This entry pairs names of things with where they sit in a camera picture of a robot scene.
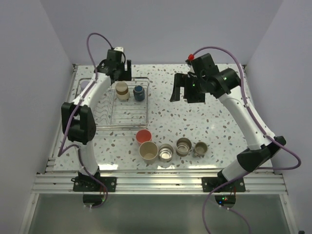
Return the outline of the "steel cup front left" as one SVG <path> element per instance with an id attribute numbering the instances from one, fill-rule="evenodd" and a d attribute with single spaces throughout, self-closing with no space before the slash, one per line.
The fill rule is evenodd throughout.
<path id="1" fill-rule="evenodd" d="M 158 158 L 163 163 L 168 163 L 172 160 L 174 149 L 170 144 L 162 144 L 158 151 Z"/>

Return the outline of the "small olive handled cup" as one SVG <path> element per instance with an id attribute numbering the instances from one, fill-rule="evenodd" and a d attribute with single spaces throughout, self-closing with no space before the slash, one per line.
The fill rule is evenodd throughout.
<path id="1" fill-rule="evenodd" d="M 208 151 L 208 146 L 204 142 L 198 142 L 194 146 L 194 157 L 205 156 Z"/>

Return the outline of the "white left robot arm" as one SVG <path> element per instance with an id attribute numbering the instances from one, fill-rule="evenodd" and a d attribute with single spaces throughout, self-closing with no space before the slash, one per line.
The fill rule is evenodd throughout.
<path id="1" fill-rule="evenodd" d="M 93 111 L 102 95 L 116 81 L 132 79 L 131 61 L 126 59 L 124 48 L 107 51 L 106 59 L 94 69 L 94 74 L 82 92 L 71 102 L 61 106 L 61 122 L 64 134 L 58 156 L 75 147 L 80 165 L 79 173 L 86 175 L 84 186 L 94 192 L 101 187 L 101 179 L 95 174 L 99 167 L 94 155 L 92 140 L 96 134 Z"/>

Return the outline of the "aluminium rail table edge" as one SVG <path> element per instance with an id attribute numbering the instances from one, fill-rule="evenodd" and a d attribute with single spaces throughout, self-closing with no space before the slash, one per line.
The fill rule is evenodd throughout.
<path id="1" fill-rule="evenodd" d="M 115 170 L 101 171 L 101 176 L 116 177 L 116 195 L 200 195 L 201 179 L 214 177 L 217 170 Z M 31 189 L 34 194 L 72 194 L 74 173 L 50 172 L 36 175 Z M 244 177 L 245 195 L 284 195 L 282 175 L 257 171 Z"/>

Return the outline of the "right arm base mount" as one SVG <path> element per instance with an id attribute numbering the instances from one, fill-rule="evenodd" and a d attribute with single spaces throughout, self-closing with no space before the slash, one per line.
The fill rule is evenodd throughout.
<path id="1" fill-rule="evenodd" d="M 202 177 L 201 185 L 202 190 L 205 193 L 231 193 L 246 191 L 245 182 L 242 177 L 230 181 L 227 181 L 219 176 Z"/>

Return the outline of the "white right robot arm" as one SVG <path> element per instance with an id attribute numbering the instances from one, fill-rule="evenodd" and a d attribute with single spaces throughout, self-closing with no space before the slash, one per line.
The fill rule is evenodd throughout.
<path id="1" fill-rule="evenodd" d="M 248 113 L 249 104 L 243 102 L 241 79 L 235 70 L 227 68 L 220 71 L 210 54 L 195 58 L 189 55 L 186 60 L 190 70 L 186 74 L 178 73 L 174 78 L 173 93 L 170 101 L 180 100 L 180 89 L 184 89 L 184 99 L 188 103 L 205 101 L 206 93 L 218 99 L 230 112 L 247 142 L 247 149 L 237 155 L 235 161 L 217 174 L 217 185 L 222 191 L 234 186 L 234 179 L 251 173 L 267 160 L 271 159 L 286 144 L 283 136 L 269 136 L 278 143 L 272 143 L 255 124 Z"/>

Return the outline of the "beige plastic cup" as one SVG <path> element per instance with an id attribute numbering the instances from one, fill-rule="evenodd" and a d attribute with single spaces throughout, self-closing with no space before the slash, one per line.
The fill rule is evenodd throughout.
<path id="1" fill-rule="evenodd" d="M 153 164 L 158 157 L 158 147 L 154 142 L 146 141 L 139 147 L 139 155 L 146 164 Z"/>

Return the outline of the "steel cup front right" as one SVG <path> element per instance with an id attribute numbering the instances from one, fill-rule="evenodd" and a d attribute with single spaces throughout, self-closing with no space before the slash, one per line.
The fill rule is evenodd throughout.
<path id="1" fill-rule="evenodd" d="M 181 156 L 187 156 L 191 151 L 192 143 L 188 138 L 182 137 L 176 142 L 176 153 Z"/>

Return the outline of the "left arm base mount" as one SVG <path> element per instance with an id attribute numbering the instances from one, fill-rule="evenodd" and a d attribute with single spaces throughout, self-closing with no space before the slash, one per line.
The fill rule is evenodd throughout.
<path id="1" fill-rule="evenodd" d="M 86 175 L 78 175 L 71 179 L 73 182 L 74 192 L 103 192 L 103 186 L 106 187 L 106 192 L 115 192 L 117 185 L 117 178 L 114 176 L 100 176 L 96 177 L 101 184 L 91 177 Z"/>

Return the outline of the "dark blue ceramic mug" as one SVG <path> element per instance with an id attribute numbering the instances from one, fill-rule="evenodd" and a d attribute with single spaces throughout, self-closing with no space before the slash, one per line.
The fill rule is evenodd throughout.
<path id="1" fill-rule="evenodd" d="M 136 101 L 141 102 L 145 99 L 145 90 L 141 85 L 137 85 L 133 89 L 134 98 Z"/>

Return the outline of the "pink plastic cup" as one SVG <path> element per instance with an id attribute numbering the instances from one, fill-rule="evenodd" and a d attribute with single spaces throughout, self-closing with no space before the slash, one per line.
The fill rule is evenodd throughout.
<path id="1" fill-rule="evenodd" d="M 143 144 L 144 142 L 151 141 L 151 140 L 152 140 L 152 133 L 148 129 L 142 129 L 136 133 L 136 141 L 139 146 Z"/>

